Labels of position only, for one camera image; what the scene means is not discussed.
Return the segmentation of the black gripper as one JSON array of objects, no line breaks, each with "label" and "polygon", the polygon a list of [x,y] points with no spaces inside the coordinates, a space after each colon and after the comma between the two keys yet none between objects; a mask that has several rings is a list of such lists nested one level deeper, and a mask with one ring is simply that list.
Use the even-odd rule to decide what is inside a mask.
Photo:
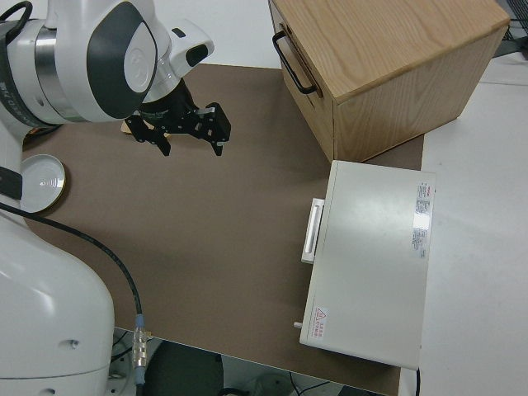
[{"label": "black gripper", "polygon": [[[137,142],[157,146],[164,156],[169,155],[171,145],[164,133],[156,129],[203,139],[217,156],[222,155],[224,145],[230,140],[231,124],[221,105],[213,102],[205,108],[198,108],[184,80],[165,97],[143,103],[139,113],[142,118],[131,115],[125,119],[125,124]],[[156,129],[150,129],[144,121]]]}]

